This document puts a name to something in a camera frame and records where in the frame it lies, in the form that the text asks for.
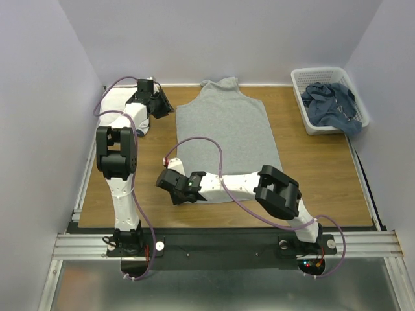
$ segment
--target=white plastic basket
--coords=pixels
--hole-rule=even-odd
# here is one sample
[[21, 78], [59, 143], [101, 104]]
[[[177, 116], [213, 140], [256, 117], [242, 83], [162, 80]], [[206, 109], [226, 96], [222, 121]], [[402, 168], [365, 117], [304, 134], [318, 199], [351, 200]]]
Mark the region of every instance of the white plastic basket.
[[341, 83], [348, 87], [355, 95], [356, 116], [355, 119], [362, 122], [362, 128], [369, 124], [369, 117], [360, 101], [359, 96], [350, 82], [348, 74], [342, 68], [338, 67], [321, 67], [321, 68], [303, 68], [291, 72], [292, 83], [294, 84], [294, 95], [303, 118], [305, 130], [309, 135], [323, 135], [342, 133], [338, 128], [332, 126], [314, 126], [310, 123], [307, 114], [307, 107], [304, 106], [301, 99], [305, 88], [312, 83]]

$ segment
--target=wooden table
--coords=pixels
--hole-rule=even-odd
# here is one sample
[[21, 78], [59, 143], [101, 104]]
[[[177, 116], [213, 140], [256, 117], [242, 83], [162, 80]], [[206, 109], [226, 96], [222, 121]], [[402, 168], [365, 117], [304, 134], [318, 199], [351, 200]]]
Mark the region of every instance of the wooden table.
[[[200, 88], [166, 87], [164, 90], [172, 106], [177, 107], [196, 98]], [[343, 226], [372, 225], [345, 137], [307, 135], [291, 87], [242, 87], [241, 91], [263, 101], [283, 170], [299, 182], [309, 212], [328, 214]], [[172, 114], [151, 121], [148, 134], [139, 139], [136, 194], [154, 227], [268, 226], [232, 202], [173, 206], [169, 194], [157, 188], [155, 182], [163, 170], [163, 157], [177, 143], [176, 117]], [[256, 201], [244, 204], [269, 220], [286, 224], [270, 217]], [[325, 220], [321, 223], [332, 226]], [[113, 225], [110, 191], [94, 164], [78, 226]]]

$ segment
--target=gray cloth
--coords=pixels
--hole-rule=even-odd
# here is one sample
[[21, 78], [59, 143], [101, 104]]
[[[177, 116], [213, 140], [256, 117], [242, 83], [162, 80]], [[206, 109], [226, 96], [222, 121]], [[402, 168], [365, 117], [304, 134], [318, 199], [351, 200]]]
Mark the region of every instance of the gray cloth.
[[[282, 170], [263, 103], [243, 95], [236, 78], [201, 84], [196, 99], [177, 107], [177, 140], [192, 136], [214, 139], [223, 150], [224, 175], [252, 173], [263, 165]], [[218, 172], [219, 153], [209, 141], [188, 141], [178, 147], [177, 156], [187, 176], [196, 171]]]
[[353, 119], [356, 116], [355, 95], [343, 84], [313, 83], [307, 86], [301, 98], [308, 107], [312, 125], [334, 126], [347, 136], [362, 130], [362, 122]]

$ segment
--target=metal frame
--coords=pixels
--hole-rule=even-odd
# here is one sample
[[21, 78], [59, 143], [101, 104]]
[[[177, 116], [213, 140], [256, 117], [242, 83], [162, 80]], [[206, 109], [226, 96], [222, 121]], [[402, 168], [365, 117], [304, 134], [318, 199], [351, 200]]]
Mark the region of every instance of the metal frame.
[[[163, 86], [199, 86], [198, 84], [165, 84]], [[415, 311], [415, 292], [409, 279], [403, 254], [395, 232], [381, 231], [380, 221], [373, 205], [368, 185], [364, 178], [362, 168], [357, 157], [357, 153], [348, 137], [346, 137], [350, 149], [351, 157], [355, 165], [359, 182], [366, 200], [370, 216], [378, 231], [375, 232], [346, 232], [347, 258], [369, 258], [384, 257], [386, 268], [390, 276], [392, 287], [395, 291], [399, 306], [404, 311]], [[73, 209], [72, 221], [78, 222], [84, 204], [84, 198], [91, 175], [92, 165], [95, 159], [95, 137], [89, 150], [86, 161], [83, 179], [78, 192], [77, 200]], [[335, 237], [335, 242], [339, 254], [328, 255], [327, 257], [339, 257], [342, 253], [342, 240], [340, 234], [331, 233]], [[106, 256], [106, 244], [102, 241], [104, 234], [98, 235], [58, 235], [54, 247], [51, 267], [47, 275], [45, 287], [41, 297], [39, 309], [41, 311], [50, 310], [54, 295], [58, 286], [59, 276], [64, 260], [120, 260], [120, 258], [108, 258]], [[125, 257], [128, 260], [145, 260], [144, 257]]]

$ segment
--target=blue cloth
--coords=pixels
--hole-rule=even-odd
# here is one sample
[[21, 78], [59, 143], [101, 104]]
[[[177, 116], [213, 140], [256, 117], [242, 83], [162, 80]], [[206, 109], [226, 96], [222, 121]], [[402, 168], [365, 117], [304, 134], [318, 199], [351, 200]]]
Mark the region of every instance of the blue cloth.
[[347, 136], [362, 130], [362, 122], [355, 120], [355, 95], [343, 84], [313, 83], [301, 96], [308, 107], [310, 123], [314, 126], [334, 126]]

